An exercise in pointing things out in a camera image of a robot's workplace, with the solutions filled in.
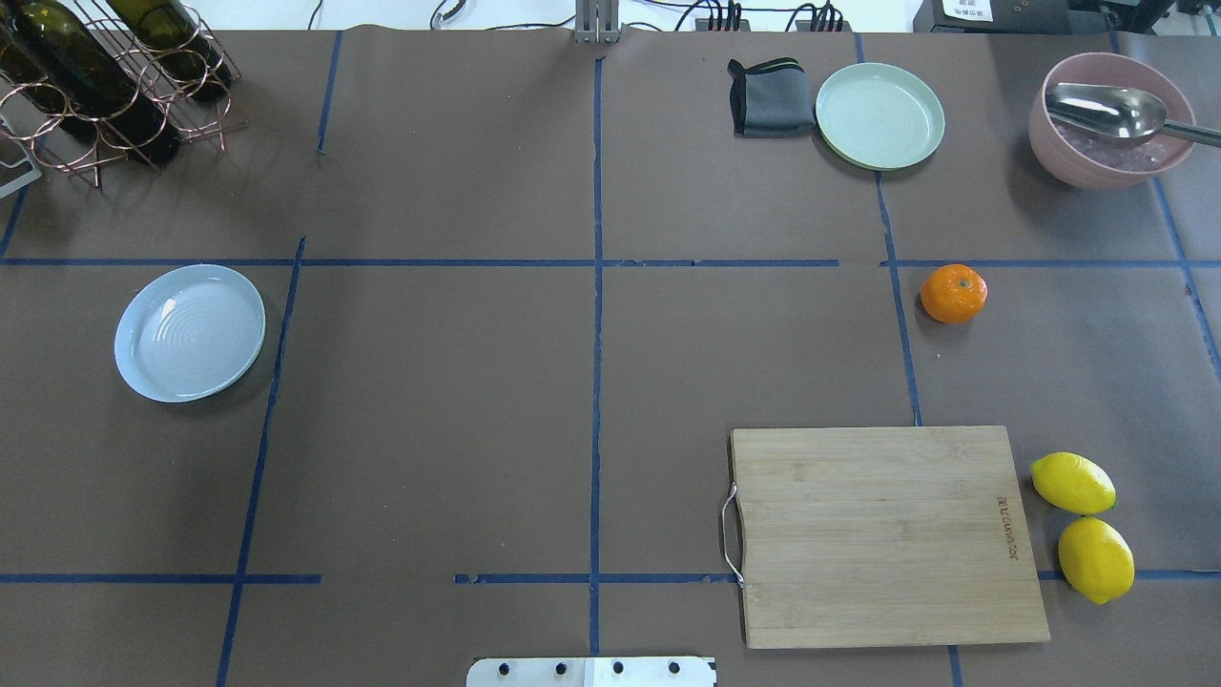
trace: orange fruit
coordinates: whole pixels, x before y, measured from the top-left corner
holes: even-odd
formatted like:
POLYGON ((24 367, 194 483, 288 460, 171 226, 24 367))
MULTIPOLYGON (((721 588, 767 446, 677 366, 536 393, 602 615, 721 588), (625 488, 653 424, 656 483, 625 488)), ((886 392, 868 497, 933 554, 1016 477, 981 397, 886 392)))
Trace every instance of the orange fruit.
POLYGON ((967 265, 944 265, 928 275, 919 301, 930 317, 961 323, 976 316, 988 300, 988 282, 967 265))

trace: lemon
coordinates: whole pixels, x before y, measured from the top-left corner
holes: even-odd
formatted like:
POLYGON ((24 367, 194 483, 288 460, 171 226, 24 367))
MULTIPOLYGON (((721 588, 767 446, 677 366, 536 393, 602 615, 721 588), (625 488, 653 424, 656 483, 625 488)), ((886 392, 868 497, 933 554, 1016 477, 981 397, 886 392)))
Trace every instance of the lemon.
POLYGON ((1053 506, 1077 515, 1115 508, 1115 486, 1103 469, 1077 454, 1061 451, 1031 464, 1034 491, 1053 506))
POLYGON ((1089 516, 1060 536, 1060 569, 1073 589, 1098 605, 1122 597, 1137 576, 1128 543, 1114 527, 1089 516))

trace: metal scoop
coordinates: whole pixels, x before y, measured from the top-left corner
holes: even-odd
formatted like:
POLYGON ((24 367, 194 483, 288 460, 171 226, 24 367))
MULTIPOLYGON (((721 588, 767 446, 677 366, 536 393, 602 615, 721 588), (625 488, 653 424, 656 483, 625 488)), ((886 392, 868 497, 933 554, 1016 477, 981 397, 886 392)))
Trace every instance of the metal scoop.
POLYGON ((1057 83, 1045 101, 1053 118, 1125 143, 1139 144, 1165 133, 1221 146, 1221 131, 1167 120, 1166 104, 1139 88, 1057 83))

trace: white floor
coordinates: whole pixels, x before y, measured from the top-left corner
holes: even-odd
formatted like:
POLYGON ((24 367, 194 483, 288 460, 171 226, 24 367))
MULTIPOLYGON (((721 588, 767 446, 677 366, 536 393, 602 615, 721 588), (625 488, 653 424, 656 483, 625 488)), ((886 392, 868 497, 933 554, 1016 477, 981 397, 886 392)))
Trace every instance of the white floor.
MULTIPOLYGON (((371 23, 393 28, 429 28, 438 0, 324 0, 314 22, 314 28, 337 29, 371 23)), ((458 0, 446 0, 448 10, 458 0)), ((681 0, 672 0, 680 4, 681 0)), ((300 28, 309 22, 317 0, 193 0, 190 1, 212 28, 300 28)), ((797 0, 747 0, 750 9, 794 7, 797 0)), ((912 29, 912 17, 921 0, 840 0, 835 6, 860 32, 899 32, 912 29)), ((574 0, 468 0, 458 15, 443 23, 442 28, 475 29, 523 22, 560 22, 574 12, 574 0)), ((694 17, 706 12, 692 12, 684 29, 694 28, 694 17)), ((621 22, 650 22, 672 31, 683 13, 678 7, 662 7, 643 0, 620 0, 621 22)), ((752 31, 784 31, 788 12, 746 12, 752 31)), ((1203 17, 1192 17, 1171 11, 1162 20, 1158 33, 1170 35, 1209 35, 1203 17)))

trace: plate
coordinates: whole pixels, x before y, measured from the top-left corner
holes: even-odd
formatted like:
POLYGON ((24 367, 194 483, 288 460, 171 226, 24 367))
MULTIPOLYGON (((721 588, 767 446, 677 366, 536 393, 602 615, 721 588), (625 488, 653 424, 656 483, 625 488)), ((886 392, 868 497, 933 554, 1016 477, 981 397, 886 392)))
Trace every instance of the plate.
POLYGON ((142 397, 194 401, 250 370, 265 331, 263 298, 250 279, 220 265, 188 265, 156 277, 127 305, 115 364, 142 397))
POLYGON ((915 165, 945 134, 945 111, 927 83, 894 65, 862 62, 833 73, 814 100, 832 150, 875 171, 915 165))

